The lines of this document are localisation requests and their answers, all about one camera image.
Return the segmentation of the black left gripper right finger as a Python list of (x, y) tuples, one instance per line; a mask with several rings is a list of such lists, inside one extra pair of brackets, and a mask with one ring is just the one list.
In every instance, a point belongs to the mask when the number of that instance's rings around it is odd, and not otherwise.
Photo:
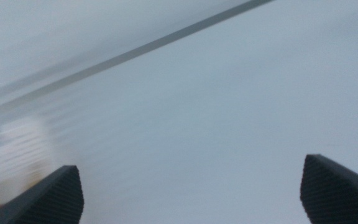
[(358, 173), (321, 154), (308, 154), (300, 200), (311, 223), (358, 224)]

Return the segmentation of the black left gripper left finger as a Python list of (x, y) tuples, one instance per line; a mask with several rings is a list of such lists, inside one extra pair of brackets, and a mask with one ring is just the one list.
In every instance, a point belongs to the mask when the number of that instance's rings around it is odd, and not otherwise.
[(77, 166), (62, 166), (0, 207), (0, 224), (79, 224), (85, 200)]

